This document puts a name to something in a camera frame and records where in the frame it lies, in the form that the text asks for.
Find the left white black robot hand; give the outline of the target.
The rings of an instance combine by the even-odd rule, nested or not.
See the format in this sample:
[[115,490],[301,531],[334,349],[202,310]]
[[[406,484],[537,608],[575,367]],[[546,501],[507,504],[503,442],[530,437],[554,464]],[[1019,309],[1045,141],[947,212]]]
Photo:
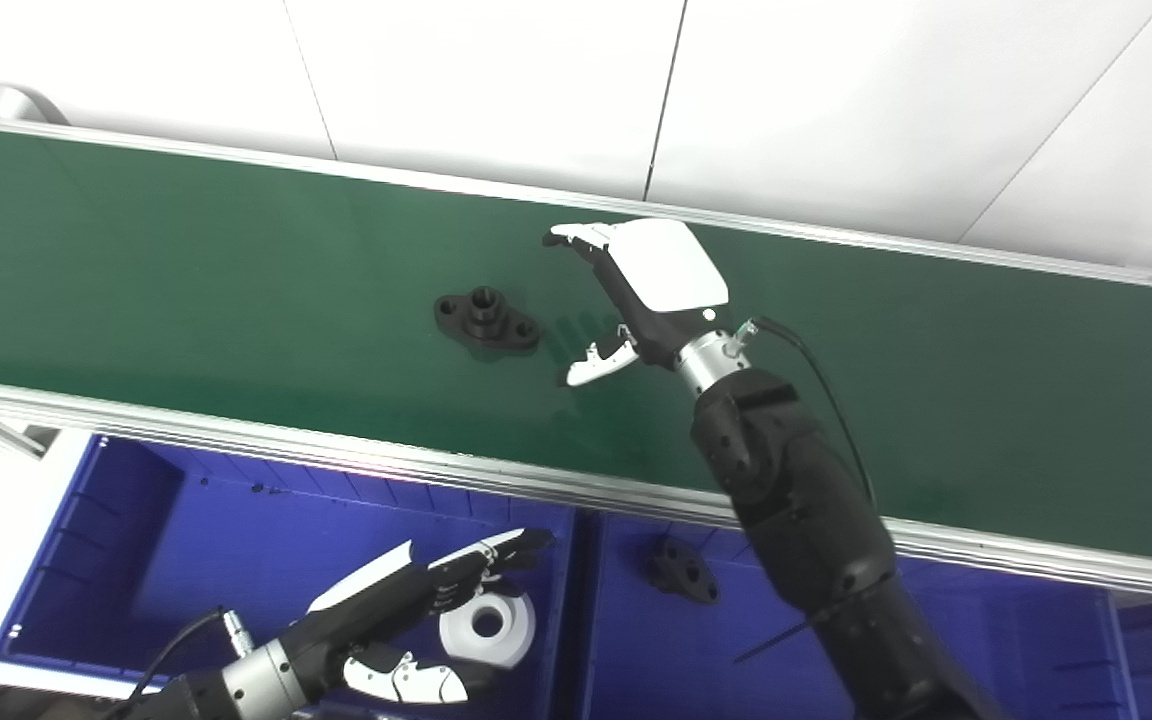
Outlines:
[[394,705],[479,700],[494,691],[500,670],[473,661],[422,662],[392,642],[488,591],[520,593],[509,571],[535,568],[554,541],[548,529],[517,528],[430,564],[414,561],[411,541],[399,544],[317,597],[305,616],[279,635],[285,669],[308,705],[340,689]]

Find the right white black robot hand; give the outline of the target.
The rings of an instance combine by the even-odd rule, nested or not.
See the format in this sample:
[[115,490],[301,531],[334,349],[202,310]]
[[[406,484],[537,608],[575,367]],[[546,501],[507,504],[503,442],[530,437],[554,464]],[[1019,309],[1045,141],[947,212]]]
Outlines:
[[596,281],[620,313],[612,334],[594,340],[584,359],[559,378],[579,387],[635,361],[675,372],[694,396],[746,366],[723,356],[730,340],[721,314],[730,290],[685,223],[646,218],[621,223],[559,223],[543,247],[568,247],[591,265]]

